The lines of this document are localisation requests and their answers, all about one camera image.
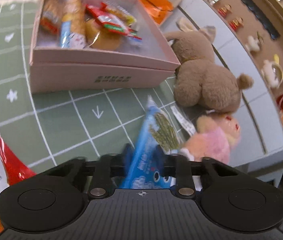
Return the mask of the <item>white ball candy bag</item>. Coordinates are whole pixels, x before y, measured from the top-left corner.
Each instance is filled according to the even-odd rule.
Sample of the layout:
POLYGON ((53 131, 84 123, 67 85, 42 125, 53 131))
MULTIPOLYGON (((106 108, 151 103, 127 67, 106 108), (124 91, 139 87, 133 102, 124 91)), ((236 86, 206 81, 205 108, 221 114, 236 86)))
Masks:
POLYGON ((131 15, 126 9, 124 9, 123 7, 121 7, 120 5, 116 3, 109 2, 109 1, 102 2, 101 10, 115 15, 120 20, 122 20, 124 24, 126 24, 129 27, 137 23, 137 20, 133 15, 131 15))

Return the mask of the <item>blue seaweed snack bag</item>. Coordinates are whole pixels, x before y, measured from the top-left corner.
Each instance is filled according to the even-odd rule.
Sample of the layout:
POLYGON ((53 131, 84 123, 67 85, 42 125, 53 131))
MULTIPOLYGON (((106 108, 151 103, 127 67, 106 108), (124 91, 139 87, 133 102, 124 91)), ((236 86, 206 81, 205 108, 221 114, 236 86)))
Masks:
POLYGON ((168 189, 171 177, 162 176, 162 154, 177 153, 179 140, 168 116, 147 97, 146 115, 131 159, 126 160, 126 176, 121 189, 168 189))

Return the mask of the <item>white teapot ornament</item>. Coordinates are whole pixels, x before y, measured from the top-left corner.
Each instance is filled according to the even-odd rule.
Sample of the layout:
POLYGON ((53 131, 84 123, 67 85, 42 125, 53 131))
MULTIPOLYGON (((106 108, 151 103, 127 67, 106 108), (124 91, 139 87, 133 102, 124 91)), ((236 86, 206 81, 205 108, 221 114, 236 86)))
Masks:
POLYGON ((265 60, 260 72, 269 88, 278 89, 283 82, 283 69, 278 54, 274 54, 273 61, 265 60))

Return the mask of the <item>round yellow pastry packet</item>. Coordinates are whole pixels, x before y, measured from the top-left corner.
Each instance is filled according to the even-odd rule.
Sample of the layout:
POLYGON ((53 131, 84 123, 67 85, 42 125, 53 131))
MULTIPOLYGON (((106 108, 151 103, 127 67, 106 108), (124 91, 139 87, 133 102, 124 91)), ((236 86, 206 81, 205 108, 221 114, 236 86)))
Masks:
POLYGON ((111 33, 95 19, 85 22, 87 46, 99 50, 117 50, 122 44, 120 34, 111 33))

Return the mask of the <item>red snack packet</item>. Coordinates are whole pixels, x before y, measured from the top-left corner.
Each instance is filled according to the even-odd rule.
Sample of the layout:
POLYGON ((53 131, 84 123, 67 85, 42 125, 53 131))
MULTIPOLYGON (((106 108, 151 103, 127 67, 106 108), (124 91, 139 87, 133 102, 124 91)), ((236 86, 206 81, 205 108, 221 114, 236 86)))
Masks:
POLYGON ((137 32, 126 26, 117 16, 105 12, 94 5, 87 4, 86 11, 93 16, 96 22, 111 33, 119 34, 136 40, 142 40, 137 32))

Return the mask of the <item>green grid tablecloth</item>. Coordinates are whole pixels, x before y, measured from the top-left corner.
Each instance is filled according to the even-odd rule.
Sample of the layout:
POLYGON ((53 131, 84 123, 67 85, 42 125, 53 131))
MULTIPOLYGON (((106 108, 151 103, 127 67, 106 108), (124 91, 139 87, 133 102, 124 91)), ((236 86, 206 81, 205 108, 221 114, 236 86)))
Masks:
POLYGON ((181 141, 188 133, 175 119, 175 80, 156 88, 60 91, 32 94, 30 40, 37 5, 0 5, 0 135, 14 154, 40 173, 75 157, 95 160, 135 143, 149 96, 168 116, 181 141))

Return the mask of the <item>pink cardboard box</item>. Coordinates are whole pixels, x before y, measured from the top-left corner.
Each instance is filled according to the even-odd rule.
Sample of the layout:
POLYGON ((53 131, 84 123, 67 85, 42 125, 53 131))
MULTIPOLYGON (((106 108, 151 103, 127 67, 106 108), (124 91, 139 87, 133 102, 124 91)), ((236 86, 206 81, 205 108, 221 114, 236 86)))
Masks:
MULTIPOLYGON (((87 4, 101 9, 101 3, 106 1, 120 5, 136 18, 137 23, 128 27, 136 31, 142 40, 121 35, 122 44, 114 51, 90 48, 87 40, 83 49, 61 48, 60 29, 57 35, 52 35, 40 25, 44 4, 42 0, 35 18, 30 49, 32 93, 76 89, 152 88, 174 73, 179 61, 158 25, 139 0, 82 0, 84 21, 94 19, 86 11, 87 4)), ((65 0, 59 2, 62 17, 65 0)))

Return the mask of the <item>red gold figurine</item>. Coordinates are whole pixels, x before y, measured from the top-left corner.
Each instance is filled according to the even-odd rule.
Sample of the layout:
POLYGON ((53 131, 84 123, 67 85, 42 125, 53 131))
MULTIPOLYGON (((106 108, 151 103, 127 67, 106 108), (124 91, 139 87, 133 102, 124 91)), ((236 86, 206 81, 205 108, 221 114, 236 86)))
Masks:
POLYGON ((236 17, 229 21, 229 25, 234 32, 237 32, 240 28, 244 26, 243 18, 236 17))
POLYGON ((232 13, 231 5, 225 4, 224 6, 217 9, 217 12, 223 17, 227 18, 227 16, 232 13))

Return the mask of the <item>long bread stick packet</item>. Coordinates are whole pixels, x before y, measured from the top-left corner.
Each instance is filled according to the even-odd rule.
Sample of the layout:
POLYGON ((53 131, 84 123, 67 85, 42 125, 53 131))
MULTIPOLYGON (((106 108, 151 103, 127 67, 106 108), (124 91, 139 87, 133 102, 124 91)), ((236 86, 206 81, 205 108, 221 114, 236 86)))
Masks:
POLYGON ((86 46, 86 29, 82 0, 65 0, 62 12, 60 47, 83 49, 86 46))

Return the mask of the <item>brown plush bear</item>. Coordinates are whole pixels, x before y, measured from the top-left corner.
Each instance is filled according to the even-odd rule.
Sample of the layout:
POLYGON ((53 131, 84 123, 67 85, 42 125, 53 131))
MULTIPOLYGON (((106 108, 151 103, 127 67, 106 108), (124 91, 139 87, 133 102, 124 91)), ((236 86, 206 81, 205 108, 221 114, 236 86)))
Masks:
POLYGON ((175 70, 174 98, 183 107, 200 105, 219 113, 235 112, 240 106, 242 91, 252 88, 254 80, 246 74, 236 77, 230 70, 215 62, 212 43, 214 26, 195 29, 181 17, 178 31, 165 34, 180 62, 175 70))

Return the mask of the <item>brown biscuit packet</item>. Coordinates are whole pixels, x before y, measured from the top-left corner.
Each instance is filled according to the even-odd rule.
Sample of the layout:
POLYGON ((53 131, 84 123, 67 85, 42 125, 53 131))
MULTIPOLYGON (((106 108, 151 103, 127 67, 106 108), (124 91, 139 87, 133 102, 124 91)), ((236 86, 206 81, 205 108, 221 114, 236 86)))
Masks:
POLYGON ((44 0, 40 19, 41 27, 52 35, 57 35, 61 22, 61 4, 59 0, 44 0))

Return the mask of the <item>pink plush toy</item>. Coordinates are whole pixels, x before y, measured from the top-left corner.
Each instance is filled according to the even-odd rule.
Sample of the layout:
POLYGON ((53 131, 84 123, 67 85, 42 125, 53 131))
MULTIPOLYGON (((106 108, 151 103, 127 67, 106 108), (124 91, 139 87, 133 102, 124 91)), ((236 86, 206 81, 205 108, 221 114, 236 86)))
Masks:
POLYGON ((241 138, 238 120, 230 114, 210 113, 200 116, 196 125, 196 132, 179 153, 190 161, 201 161, 207 157, 229 164, 230 152, 241 138))

